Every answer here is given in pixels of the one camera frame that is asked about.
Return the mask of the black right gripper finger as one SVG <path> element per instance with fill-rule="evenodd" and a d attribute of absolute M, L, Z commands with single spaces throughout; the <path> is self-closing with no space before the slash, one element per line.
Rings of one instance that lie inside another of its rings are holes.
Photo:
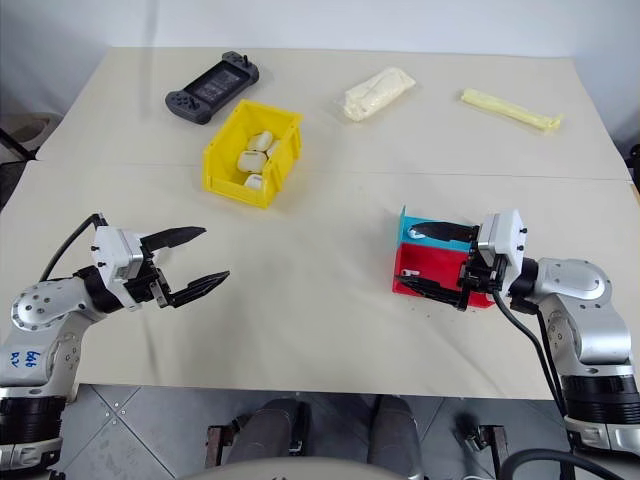
<path fill-rule="evenodd" d="M 461 225 L 451 222 L 431 221 L 412 225 L 414 240 L 430 239 L 438 242 L 472 243 L 477 239 L 479 225 Z"/>
<path fill-rule="evenodd" d="M 457 310 L 465 311 L 468 306 L 470 293 L 467 290 L 448 289 L 434 280 L 414 275 L 396 275 L 395 279 L 420 296 L 451 305 Z"/>

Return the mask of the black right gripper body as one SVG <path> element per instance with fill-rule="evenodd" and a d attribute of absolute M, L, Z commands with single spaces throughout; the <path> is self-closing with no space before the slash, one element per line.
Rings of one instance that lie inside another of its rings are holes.
<path fill-rule="evenodd" d="M 492 260 L 487 261 L 476 244 L 471 245 L 469 256 L 462 264 L 457 286 L 460 288 L 460 299 L 457 309 L 465 311 L 471 306 L 474 295 L 482 298 L 485 307 L 495 304 L 494 295 L 501 292 L 504 285 L 507 256 L 495 254 Z"/>

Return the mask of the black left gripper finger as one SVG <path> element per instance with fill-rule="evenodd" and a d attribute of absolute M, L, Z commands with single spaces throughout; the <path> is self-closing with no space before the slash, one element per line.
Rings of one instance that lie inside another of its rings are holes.
<path fill-rule="evenodd" d="M 230 271 L 222 271 L 210 275 L 206 275 L 192 282 L 175 293 L 168 296 L 168 303 L 172 307 L 182 307 L 188 303 L 198 300 L 211 293 L 215 288 L 222 284 L 230 275 Z"/>
<path fill-rule="evenodd" d="M 140 248 L 144 256 L 151 256 L 157 250 L 188 243 L 206 232 L 204 227 L 196 226 L 170 228 L 141 237 Z"/>

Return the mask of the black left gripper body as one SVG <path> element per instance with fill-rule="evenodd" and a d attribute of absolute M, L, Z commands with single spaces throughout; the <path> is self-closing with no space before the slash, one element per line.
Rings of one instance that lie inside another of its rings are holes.
<path fill-rule="evenodd" d="M 124 283 L 126 291 L 136 303 L 155 300 L 160 308 L 171 305 L 171 289 L 162 271 L 154 263 L 154 254 L 141 247 L 142 263 L 135 277 Z"/>

